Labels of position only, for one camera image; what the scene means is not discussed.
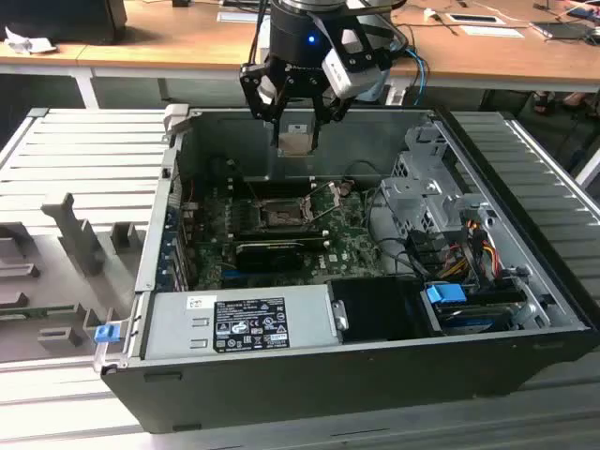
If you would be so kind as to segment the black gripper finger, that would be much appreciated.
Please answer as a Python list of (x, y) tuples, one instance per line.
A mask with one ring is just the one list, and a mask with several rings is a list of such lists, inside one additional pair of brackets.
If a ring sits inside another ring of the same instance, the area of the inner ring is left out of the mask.
[[(255, 119), (273, 126), (271, 145), (274, 147), (278, 147), (280, 120), (290, 99), (290, 79), (280, 62), (245, 63), (240, 69), (239, 81), (250, 112)], [(272, 96), (268, 102), (261, 97), (264, 80), (272, 86)]]
[(331, 122), (340, 122), (353, 104), (353, 99), (333, 97), (325, 100), (323, 97), (314, 97), (312, 99), (313, 110), (315, 114), (315, 124), (313, 127), (311, 149), (315, 150), (319, 144), (319, 137), (324, 125)]

